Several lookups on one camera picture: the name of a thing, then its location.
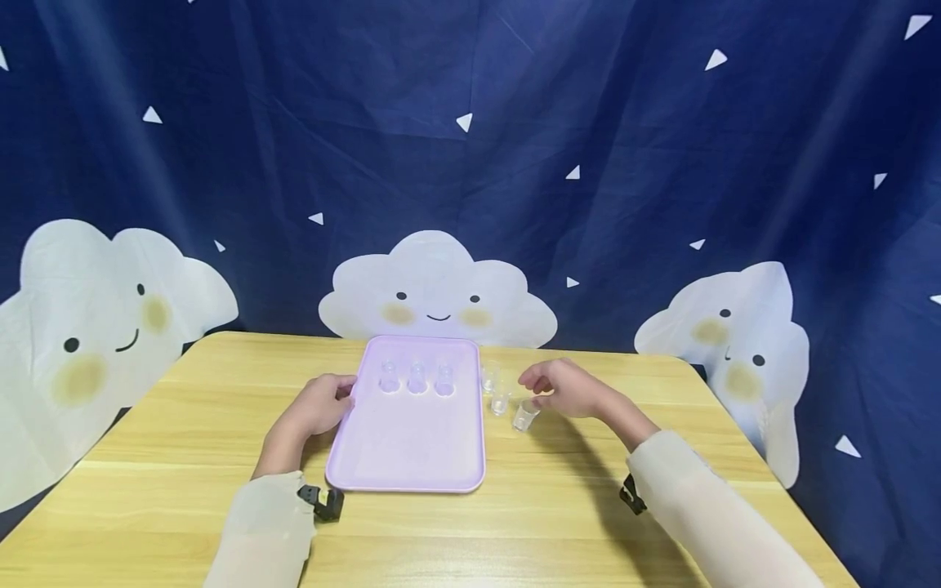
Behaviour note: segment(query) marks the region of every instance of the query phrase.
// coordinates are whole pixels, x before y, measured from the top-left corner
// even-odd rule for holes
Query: sleeve
[[[673,431],[628,459],[650,514],[713,588],[823,587],[810,566]]]
[[[313,507],[303,474],[263,476],[235,495],[203,588],[296,588],[311,552]]]

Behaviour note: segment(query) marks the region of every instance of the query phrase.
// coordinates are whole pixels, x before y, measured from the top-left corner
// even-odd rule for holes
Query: table surface
[[[0,585],[198,586],[270,424],[322,372],[355,373],[365,342],[217,333],[198,342],[0,544]],[[810,563],[855,586],[710,390],[674,358],[485,347],[516,386],[569,356],[680,432]],[[521,397],[522,388],[516,392]],[[625,452],[600,423],[485,411],[486,479],[466,496],[356,493],[321,524],[306,586],[706,586],[686,553],[617,496]],[[305,451],[321,484],[332,437]]]

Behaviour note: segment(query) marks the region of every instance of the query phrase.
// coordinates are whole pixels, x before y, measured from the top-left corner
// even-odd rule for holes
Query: small glass cup
[[[484,394],[489,395],[500,383],[500,364],[496,361],[485,361],[481,370],[481,387]]]
[[[539,409],[535,407],[533,399],[527,398],[519,403],[517,414],[513,417],[513,428],[521,433],[525,433],[529,430],[530,425],[533,424],[533,419],[535,419],[537,414],[539,414]]]
[[[498,417],[506,414],[506,409],[510,406],[510,396],[513,395],[512,391],[498,380],[494,382],[493,391],[490,394],[490,412]]]
[[[424,364],[416,361],[408,373],[408,391],[412,394],[421,394],[428,388],[424,379]]]
[[[447,363],[438,366],[438,380],[435,381],[438,396],[451,396],[455,393],[455,371]]]
[[[382,362],[382,374],[379,376],[379,389],[391,394],[399,389],[399,374],[391,359]]]

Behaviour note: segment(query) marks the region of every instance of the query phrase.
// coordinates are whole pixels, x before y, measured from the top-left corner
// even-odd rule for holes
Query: purple tray
[[[379,387],[382,365],[395,363],[399,389]],[[427,388],[408,389],[412,364],[424,365]],[[436,390],[438,366],[454,372],[454,390]],[[464,339],[375,337],[366,345],[356,406],[337,432],[327,479],[342,490],[472,492],[484,481],[484,415],[477,345]]]

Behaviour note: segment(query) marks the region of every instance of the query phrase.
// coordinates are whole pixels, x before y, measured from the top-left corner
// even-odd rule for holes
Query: hand
[[[607,405],[623,394],[580,368],[569,358],[536,363],[519,377],[519,383],[536,394],[533,404],[550,407],[567,417],[600,418]]]
[[[354,375],[335,373],[324,373],[310,380],[275,426],[290,428],[304,438],[326,433],[353,408],[350,390],[354,384]]]
[[[308,382],[268,431],[251,479],[300,469],[307,439],[337,426],[353,407],[350,390],[355,383],[354,375],[335,373]]]
[[[536,363],[519,383],[536,393],[537,408],[555,408],[574,419],[594,417],[607,424],[629,452],[660,431],[630,398],[568,358]]]

